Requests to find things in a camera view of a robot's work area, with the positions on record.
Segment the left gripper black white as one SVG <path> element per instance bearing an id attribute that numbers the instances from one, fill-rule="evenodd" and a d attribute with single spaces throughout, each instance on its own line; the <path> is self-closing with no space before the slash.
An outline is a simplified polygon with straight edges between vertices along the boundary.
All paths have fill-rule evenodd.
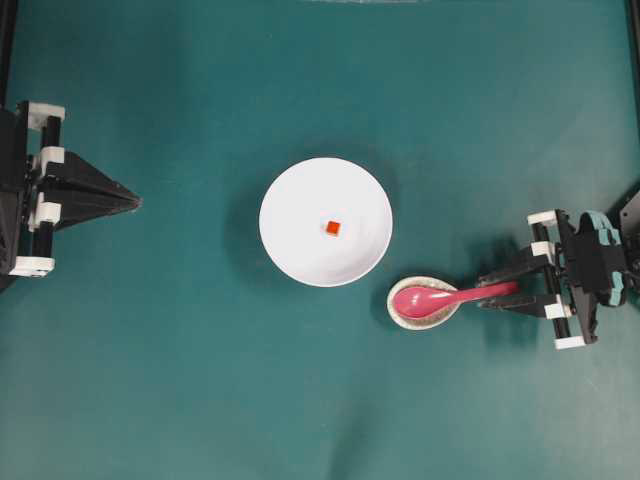
<path id="1" fill-rule="evenodd" d="M 55 267 L 54 230 L 134 211 L 141 198 L 61 146 L 63 107 L 22 101 L 12 116 L 6 275 L 44 277 Z"/>

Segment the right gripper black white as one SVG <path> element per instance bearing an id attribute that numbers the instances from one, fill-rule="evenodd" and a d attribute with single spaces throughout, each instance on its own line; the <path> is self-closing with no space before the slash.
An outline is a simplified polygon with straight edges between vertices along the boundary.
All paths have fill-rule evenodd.
<path id="1" fill-rule="evenodd" d="M 515 281 L 533 273 L 544 275 L 548 294 L 515 294 L 478 302 L 485 309 L 509 311 L 551 320 L 556 349 L 592 345 L 598 341 L 597 301 L 584 291 L 577 264 L 577 229 L 560 209 L 530 214 L 527 222 L 534 242 L 507 266 L 481 276 L 477 287 Z"/>

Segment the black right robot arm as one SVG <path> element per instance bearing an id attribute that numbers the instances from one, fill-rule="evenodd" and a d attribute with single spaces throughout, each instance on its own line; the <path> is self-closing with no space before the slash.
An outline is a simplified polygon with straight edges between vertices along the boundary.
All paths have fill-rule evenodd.
<path id="1" fill-rule="evenodd" d="M 501 270 L 478 279 L 493 287 L 526 275 L 544 275 L 544 294 L 492 296 L 479 302 L 485 309 L 516 312 L 553 322 L 555 348 L 583 347 L 597 342 L 597 308 L 617 308 L 629 290 L 639 289 L 639 196 L 629 197 L 619 219 L 586 211 L 578 226 L 561 210 L 530 214 L 533 242 Z"/>

